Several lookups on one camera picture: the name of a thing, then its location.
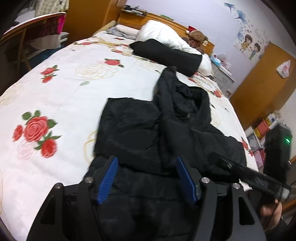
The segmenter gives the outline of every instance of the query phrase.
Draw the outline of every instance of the wall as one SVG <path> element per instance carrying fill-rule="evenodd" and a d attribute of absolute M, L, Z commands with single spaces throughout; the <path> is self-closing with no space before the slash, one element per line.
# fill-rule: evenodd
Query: wall
<path fill-rule="evenodd" d="M 284 124 L 286 124 L 291 130 L 293 134 L 292 139 L 292 150 L 291 150 L 291 158 L 296 156 L 296 112 L 295 112 L 295 104 L 296 104 L 296 91 L 290 96 L 284 106 L 281 108 L 281 115 L 284 119 Z"/>
<path fill-rule="evenodd" d="M 17 22 L 22 23 L 22 22 L 27 21 L 27 20 L 34 18 L 34 17 L 35 17 L 35 10 L 32 10 L 32 11 L 26 12 L 26 13 L 18 16 L 15 20 Z"/>
<path fill-rule="evenodd" d="M 234 7 L 228 7 L 225 0 L 187 0 L 186 4 L 183 5 L 179 0 L 128 0 L 127 4 L 131 6 L 140 5 L 141 8 L 149 12 L 164 14 L 174 18 L 176 22 L 184 26 L 191 25 L 201 30 L 215 44 L 214 51 L 216 54 L 226 52 L 227 59 L 232 64 L 232 76 L 236 80 L 236 84 L 230 90 L 234 92 L 259 60 L 258 57 L 263 53 L 266 41 L 273 42 L 295 57 L 296 46 L 275 14 L 260 0 L 226 1 L 233 4 Z M 241 18 L 237 18 L 239 17 L 237 10 L 243 12 L 243 18 L 247 23 L 243 23 Z M 254 49 L 255 42 L 244 53 L 240 51 L 242 42 L 240 41 L 241 37 L 238 38 L 238 33 L 241 26 L 247 27 L 249 31 L 253 29 L 252 35 L 256 31 L 259 38 L 263 37 L 261 44 L 259 41 L 259 44 L 263 47 L 252 60 L 249 57 Z M 243 39 L 247 33 L 250 34 L 243 31 Z M 253 38 L 257 40 L 258 38 L 255 35 L 257 34 L 255 33 Z"/>

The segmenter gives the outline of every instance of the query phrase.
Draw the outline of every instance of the drawer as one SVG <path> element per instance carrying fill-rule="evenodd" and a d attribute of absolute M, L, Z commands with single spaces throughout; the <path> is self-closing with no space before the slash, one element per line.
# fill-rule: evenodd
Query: drawer
<path fill-rule="evenodd" d="M 229 87 L 227 85 L 225 85 L 224 83 L 222 83 L 219 79 L 214 78 L 213 79 L 217 85 L 219 86 L 220 90 L 222 91 L 223 94 L 226 93 L 226 91 L 229 89 Z"/>
<path fill-rule="evenodd" d="M 216 74 L 216 72 L 218 71 L 218 69 L 219 68 L 215 64 L 212 63 L 212 70 L 213 70 L 214 75 Z"/>
<path fill-rule="evenodd" d="M 218 70 L 215 75 L 215 78 L 220 80 L 222 83 L 224 83 L 226 86 L 230 87 L 233 84 L 233 81 L 226 75 L 224 74 L 221 70 Z"/>

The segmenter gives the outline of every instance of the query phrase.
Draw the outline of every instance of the floral bedsheet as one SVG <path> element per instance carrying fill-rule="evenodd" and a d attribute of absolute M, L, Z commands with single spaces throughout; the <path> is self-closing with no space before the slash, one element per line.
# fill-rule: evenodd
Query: floral bedsheet
<path fill-rule="evenodd" d="M 165 66 L 132 55 L 132 42 L 105 31 L 74 42 L 0 97 L 0 216 L 16 240 L 26 240 L 55 183 L 81 181 L 93 158 L 107 98 L 152 100 Z M 212 125 L 243 142 L 248 167 L 258 170 L 233 107 L 218 85 L 198 73 L 177 77 L 208 92 Z"/>

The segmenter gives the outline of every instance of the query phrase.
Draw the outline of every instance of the black sleeve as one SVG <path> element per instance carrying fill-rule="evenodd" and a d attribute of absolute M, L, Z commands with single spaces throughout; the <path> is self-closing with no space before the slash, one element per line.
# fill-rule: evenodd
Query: black sleeve
<path fill-rule="evenodd" d="M 202 61 L 201 54 L 171 49 L 155 39 L 148 39 L 145 42 L 133 42 L 130 47 L 133 49 L 134 55 L 147 58 L 167 67 L 176 66 L 178 72 L 189 77 L 194 75 Z"/>
<path fill-rule="evenodd" d="M 277 226 L 275 226 L 272 230 L 266 232 L 266 240 L 267 241 L 276 241 L 282 235 L 282 233 L 287 228 L 287 224 L 281 218 Z"/>

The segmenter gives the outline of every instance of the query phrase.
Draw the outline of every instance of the cartoon girl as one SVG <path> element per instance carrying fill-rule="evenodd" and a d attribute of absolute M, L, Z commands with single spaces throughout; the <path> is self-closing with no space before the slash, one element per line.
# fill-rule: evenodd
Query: cartoon girl
<path fill-rule="evenodd" d="M 247 34 L 244 38 L 244 42 L 241 44 L 242 48 L 240 49 L 240 51 L 242 50 L 242 53 L 243 53 L 252 42 L 253 42 L 252 37 Z"/>
<path fill-rule="evenodd" d="M 252 58 L 254 57 L 254 55 L 260 51 L 260 45 L 258 43 L 254 44 L 254 50 L 251 53 L 251 56 L 249 57 L 249 60 L 252 60 Z"/>

